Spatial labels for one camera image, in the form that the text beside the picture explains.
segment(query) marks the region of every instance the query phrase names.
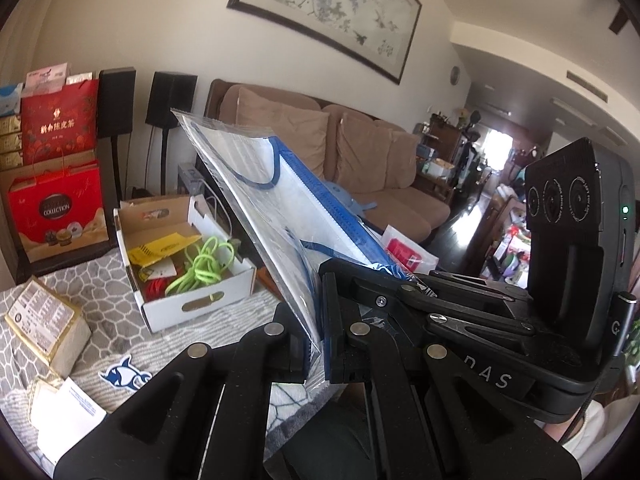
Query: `chinese calligraphy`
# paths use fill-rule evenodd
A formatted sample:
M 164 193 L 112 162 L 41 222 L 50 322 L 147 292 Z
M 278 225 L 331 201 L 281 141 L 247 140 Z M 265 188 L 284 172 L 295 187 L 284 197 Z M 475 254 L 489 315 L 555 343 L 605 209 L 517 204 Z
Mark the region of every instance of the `chinese calligraphy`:
M 73 128 L 75 125 L 76 121 L 74 119 L 62 121 L 61 123 L 44 124 L 40 127 L 40 133 L 46 134 L 48 132 L 53 132 L 54 130 L 66 130 L 67 128 Z

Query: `floral painting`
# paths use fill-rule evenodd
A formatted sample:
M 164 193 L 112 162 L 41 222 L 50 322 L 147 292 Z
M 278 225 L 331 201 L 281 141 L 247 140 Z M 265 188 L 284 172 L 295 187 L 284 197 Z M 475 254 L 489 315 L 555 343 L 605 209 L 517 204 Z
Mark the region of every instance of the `floral painting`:
M 368 64 L 396 82 L 420 13 L 417 0 L 231 0 Z

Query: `red gift bag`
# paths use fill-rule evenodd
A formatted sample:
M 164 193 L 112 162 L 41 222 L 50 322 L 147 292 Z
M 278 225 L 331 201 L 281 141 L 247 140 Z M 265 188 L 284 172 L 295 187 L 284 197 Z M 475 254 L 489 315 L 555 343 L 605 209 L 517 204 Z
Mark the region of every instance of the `red gift bag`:
M 22 100 L 23 164 L 95 148 L 98 80 L 66 85 L 60 92 Z
M 97 161 L 16 179 L 8 201 L 30 262 L 109 239 Z

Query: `neon green cord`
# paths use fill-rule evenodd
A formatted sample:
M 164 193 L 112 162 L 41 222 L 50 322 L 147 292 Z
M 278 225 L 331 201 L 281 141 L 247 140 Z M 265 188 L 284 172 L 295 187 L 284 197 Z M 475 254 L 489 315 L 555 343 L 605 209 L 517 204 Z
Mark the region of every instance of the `neon green cord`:
M 195 258 L 189 254 L 189 248 L 195 246 L 198 250 Z M 221 266 L 220 262 L 214 256 L 218 249 L 226 247 L 231 252 L 229 261 Z M 186 272 L 180 278 L 177 278 L 166 288 L 164 294 L 180 294 L 181 292 L 189 292 L 201 286 L 209 286 L 222 281 L 222 273 L 227 269 L 236 257 L 236 250 L 233 245 L 228 242 L 218 242 L 215 236 L 209 238 L 202 247 L 193 244 L 184 250 L 188 263 L 185 263 Z

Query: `gray patterned tablecloth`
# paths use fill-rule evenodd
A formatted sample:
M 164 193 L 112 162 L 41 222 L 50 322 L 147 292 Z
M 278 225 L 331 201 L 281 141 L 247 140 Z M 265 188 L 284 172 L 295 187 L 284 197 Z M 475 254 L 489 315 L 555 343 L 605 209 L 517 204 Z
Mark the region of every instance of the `gray patterned tablecloth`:
M 116 390 L 99 372 L 131 354 L 131 363 L 153 374 L 190 343 L 211 347 L 237 342 L 245 332 L 267 323 L 278 301 L 267 290 L 247 300 L 151 334 L 138 311 L 120 253 L 111 251 L 86 264 L 59 270 L 44 282 L 71 303 L 80 306 L 92 331 L 71 378 L 107 412 L 114 411 L 132 393 Z M 22 291 L 21 286 L 0 293 L 0 410 L 24 447 L 49 474 L 51 464 L 38 450 L 37 430 L 28 421 L 30 386 L 40 376 L 54 383 L 47 367 L 15 336 L 4 314 Z M 324 381 L 322 359 L 316 361 L 305 385 L 274 384 L 271 389 L 265 457 L 271 456 L 336 392 Z

